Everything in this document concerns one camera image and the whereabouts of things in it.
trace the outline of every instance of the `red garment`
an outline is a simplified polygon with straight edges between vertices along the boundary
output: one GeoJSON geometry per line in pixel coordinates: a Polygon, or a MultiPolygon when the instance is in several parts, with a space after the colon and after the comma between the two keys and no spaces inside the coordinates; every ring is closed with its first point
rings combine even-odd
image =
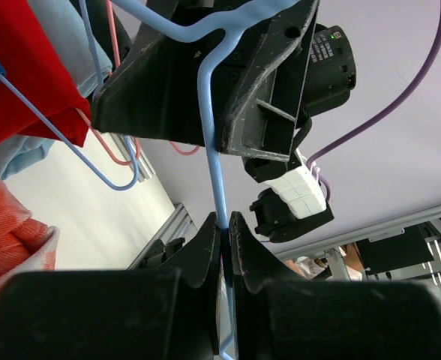
{"type": "MultiPolygon", "coordinates": [[[[75,108],[90,118],[89,102],[77,91],[26,0],[0,0],[0,63],[6,78],[72,143],[82,146],[88,126],[75,108]]],[[[14,134],[57,139],[0,84],[0,142],[14,134]]]]}
{"type": "Polygon", "coordinates": [[[31,216],[0,180],[0,287],[18,272],[54,269],[59,231],[31,216]]]}

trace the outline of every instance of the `pink wire hanger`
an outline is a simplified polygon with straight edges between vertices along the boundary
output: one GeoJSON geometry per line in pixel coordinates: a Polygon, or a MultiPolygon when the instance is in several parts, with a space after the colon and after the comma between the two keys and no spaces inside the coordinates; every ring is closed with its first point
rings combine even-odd
{"type": "MultiPolygon", "coordinates": [[[[99,143],[102,145],[102,147],[104,148],[104,150],[107,152],[107,154],[110,156],[110,158],[118,165],[122,165],[124,167],[126,167],[127,165],[131,165],[132,161],[131,160],[119,160],[113,153],[113,151],[110,149],[110,147],[107,145],[107,143],[105,142],[104,138],[102,137],[101,133],[99,133],[97,130],[94,130],[91,127],[91,122],[89,121],[89,118],[86,116],[86,114],[84,114],[84,112],[80,109],[76,109],[77,112],[79,113],[80,117],[82,118],[82,120],[87,124],[88,128],[92,130],[92,133],[94,134],[94,136],[97,138],[97,140],[99,141],[99,143]]],[[[137,140],[134,137],[130,137],[133,140],[133,143],[136,147],[136,159],[138,159],[140,157],[140,144],[139,144],[139,140],[137,140]]]]}
{"type": "MultiPolygon", "coordinates": [[[[121,55],[119,53],[119,42],[117,41],[116,22],[114,20],[114,9],[113,9],[113,4],[112,4],[112,2],[110,2],[110,0],[106,0],[106,9],[107,9],[107,19],[109,20],[110,38],[112,40],[112,50],[114,52],[115,67],[118,68],[119,65],[121,64],[121,55]]],[[[104,140],[101,140],[100,134],[99,134],[99,137],[98,137],[98,135],[96,135],[96,137],[99,139],[99,141],[101,141],[101,143],[104,141],[104,140]]],[[[140,148],[139,140],[137,138],[132,138],[132,139],[136,143],[136,156],[137,156],[137,148],[138,147],[140,148]]],[[[169,143],[180,155],[183,155],[183,156],[191,156],[199,151],[198,145],[190,151],[184,151],[184,150],[180,149],[179,146],[175,142],[169,141],[169,143]]],[[[106,148],[106,146],[104,146],[104,148],[106,149],[106,151],[109,154],[112,153],[110,151],[110,149],[106,148]]]]}

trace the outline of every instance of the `white ceiling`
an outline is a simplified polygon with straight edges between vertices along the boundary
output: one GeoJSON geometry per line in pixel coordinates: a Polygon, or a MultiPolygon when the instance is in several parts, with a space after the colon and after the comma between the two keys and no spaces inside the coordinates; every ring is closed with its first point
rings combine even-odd
{"type": "MultiPolygon", "coordinates": [[[[357,87],[342,107],[313,119],[301,152],[314,152],[368,120],[397,97],[425,60],[439,19],[434,0],[323,0],[319,22],[339,25],[352,45],[357,87]]],[[[142,144],[170,196],[201,224],[213,201],[206,157],[142,144]]],[[[441,50],[424,82],[398,110],[317,162],[332,188],[336,219],[275,250],[319,241],[441,204],[441,50]]],[[[228,208],[245,210],[262,188],[240,159],[223,157],[228,208]]]]}

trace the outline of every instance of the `light blue towel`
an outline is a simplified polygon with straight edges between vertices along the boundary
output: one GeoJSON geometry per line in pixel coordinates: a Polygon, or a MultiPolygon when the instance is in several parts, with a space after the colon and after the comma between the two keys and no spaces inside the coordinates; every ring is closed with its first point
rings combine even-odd
{"type": "MultiPolygon", "coordinates": [[[[86,98],[96,88],[95,66],[89,52],[89,42],[83,20],[69,0],[28,0],[42,29],[50,40],[79,93],[86,98]]],[[[107,78],[113,64],[95,42],[100,69],[107,78]]]]}
{"type": "Polygon", "coordinates": [[[0,178],[13,174],[43,160],[54,140],[35,136],[12,136],[0,143],[0,178]]]}
{"type": "MultiPolygon", "coordinates": [[[[82,18],[69,0],[28,0],[28,3],[77,90],[83,97],[89,96],[97,86],[97,78],[82,18]]],[[[97,42],[96,47],[105,78],[113,65],[97,42]]],[[[53,143],[51,139],[21,135],[1,142],[0,178],[5,180],[43,160],[53,143]]]]}

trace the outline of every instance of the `blue wire hanger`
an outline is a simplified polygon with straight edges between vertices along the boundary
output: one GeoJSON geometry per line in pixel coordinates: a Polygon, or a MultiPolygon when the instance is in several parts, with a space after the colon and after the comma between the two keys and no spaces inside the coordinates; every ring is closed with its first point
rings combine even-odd
{"type": "MultiPolygon", "coordinates": [[[[245,30],[256,25],[260,21],[267,20],[277,13],[292,7],[299,0],[253,0],[235,10],[219,11],[212,13],[190,26],[177,25],[168,19],[140,4],[136,0],[111,0],[122,10],[136,17],[143,23],[151,26],[173,40],[183,43],[197,41],[217,29],[223,29],[225,35],[217,45],[202,61],[197,74],[197,94],[199,98],[200,117],[202,122],[202,134],[207,154],[208,168],[211,175],[212,190],[214,193],[214,204],[217,213],[217,225],[222,230],[222,242],[230,248],[229,218],[227,214],[227,202],[222,177],[221,158],[215,148],[215,126],[212,112],[211,77],[214,69],[236,48],[245,30]]],[[[96,63],[97,77],[101,76],[98,55],[95,49],[94,35],[89,22],[86,0],[80,0],[82,18],[84,19],[85,30],[89,40],[89,49],[96,63]]],[[[95,94],[101,90],[101,82],[95,94]]],[[[227,348],[234,338],[234,313],[233,313],[233,288],[230,281],[230,269],[226,268],[224,262],[224,276],[226,278],[227,301],[229,305],[229,318],[231,332],[227,339],[220,345],[220,357],[223,360],[232,358],[226,353],[227,348]]]]}
{"type": "MultiPolygon", "coordinates": [[[[61,133],[56,126],[53,125],[52,122],[50,122],[40,111],[37,107],[34,106],[33,103],[31,103],[29,101],[29,99],[27,99],[27,97],[25,97],[19,90],[17,90],[17,88],[9,81],[7,80],[4,75],[0,75],[0,81],[2,83],[4,83],[4,85],[6,85],[60,140],[62,140],[65,145],[67,145],[69,147],[70,150],[72,150],[74,152],[74,154],[76,154],[80,160],[82,160],[84,162],[85,165],[87,165],[94,173],[95,175],[97,175],[99,177],[100,180],[102,180],[107,186],[109,186],[110,188],[112,188],[115,191],[124,191],[127,189],[132,188],[137,181],[139,180],[139,167],[137,166],[137,159],[136,159],[136,155],[134,154],[134,150],[132,149],[132,146],[127,146],[127,150],[129,151],[129,157],[132,161],[133,164],[133,178],[132,181],[124,186],[118,186],[113,184],[108,178],[106,178],[104,176],[104,174],[99,171],[99,169],[97,167],[95,167],[95,165],[93,163],[91,163],[84,155],[83,153],[72,144],[72,142],[70,142],[68,140],[67,137],[64,136],[63,133],[61,133]]],[[[124,141],[129,144],[129,138],[127,136],[123,136],[124,137],[124,141]]]]}

